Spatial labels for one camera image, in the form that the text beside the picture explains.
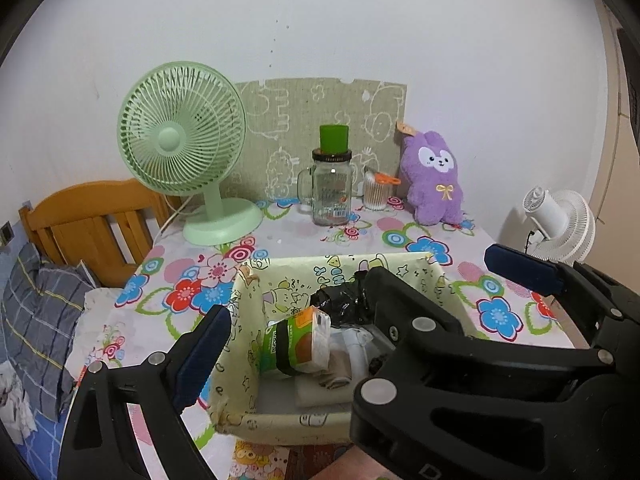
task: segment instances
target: fan center cap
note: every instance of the fan center cap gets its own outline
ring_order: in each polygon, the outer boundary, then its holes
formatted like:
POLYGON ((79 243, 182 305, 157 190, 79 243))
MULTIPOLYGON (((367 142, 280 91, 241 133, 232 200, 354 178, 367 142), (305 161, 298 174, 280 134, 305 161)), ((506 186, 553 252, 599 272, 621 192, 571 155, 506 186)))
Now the fan center cap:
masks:
POLYGON ((158 132, 158 145, 166 152, 174 152, 180 146, 180 132, 173 126, 165 126, 158 132))

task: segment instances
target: fan base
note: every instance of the fan base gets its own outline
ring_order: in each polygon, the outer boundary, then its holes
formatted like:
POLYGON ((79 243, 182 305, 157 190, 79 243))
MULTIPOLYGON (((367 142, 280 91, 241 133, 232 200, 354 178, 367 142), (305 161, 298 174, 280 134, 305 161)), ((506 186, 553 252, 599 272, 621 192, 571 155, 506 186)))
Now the fan base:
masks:
POLYGON ((225 198, 222 207, 224 216, 216 220, 209 219, 204 206, 187 217, 184 238, 194 245, 228 244, 249 234, 262 222, 260 208, 244 198, 225 198))

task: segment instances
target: electric fan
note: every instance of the electric fan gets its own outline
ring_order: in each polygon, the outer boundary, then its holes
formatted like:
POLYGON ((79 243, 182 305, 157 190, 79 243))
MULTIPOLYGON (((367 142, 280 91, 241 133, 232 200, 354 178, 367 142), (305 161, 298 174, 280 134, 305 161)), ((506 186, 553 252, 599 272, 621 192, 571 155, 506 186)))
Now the electric fan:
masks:
POLYGON ((579 193, 567 189, 549 193, 538 186, 527 193, 522 206, 543 237, 532 244, 529 254, 569 265, 585 259, 595 239, 596 222, 579 193))
POLYGON ((240 96, 222 74, 199 63, 172 62, 129 91, 118 117, 118 145, 131 173, 149 189, 203 193, 204 206, 187 217, 184 237, 220 245, 262 221, 252 202, 220 198, 220 181, 240 156, 245 128, 240 96))

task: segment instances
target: fan stand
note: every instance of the fan stand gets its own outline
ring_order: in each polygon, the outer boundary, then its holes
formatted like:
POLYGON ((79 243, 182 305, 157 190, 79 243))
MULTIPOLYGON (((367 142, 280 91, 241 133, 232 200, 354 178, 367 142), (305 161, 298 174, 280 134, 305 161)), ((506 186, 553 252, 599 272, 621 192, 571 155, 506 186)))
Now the fan stand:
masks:
POLYGON ((244 198, 221 198, 217 182, 204 188, 204 206, 188 216, 184 238, 201 246, 228 244, 252 232, 262 222, 262 211, 244 198))

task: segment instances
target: white fan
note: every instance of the white fan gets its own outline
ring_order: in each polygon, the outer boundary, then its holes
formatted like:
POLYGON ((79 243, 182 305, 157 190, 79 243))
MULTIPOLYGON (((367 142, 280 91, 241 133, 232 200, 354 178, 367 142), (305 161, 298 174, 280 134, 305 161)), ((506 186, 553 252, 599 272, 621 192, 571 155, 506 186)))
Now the white fan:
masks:
POLYGON ((522 206, 543 235, 529 254, 569 265, 585 259, 595 239, 596 222, 579 193, 568 189, 549 193, 538 186, 527 193, 522 206))

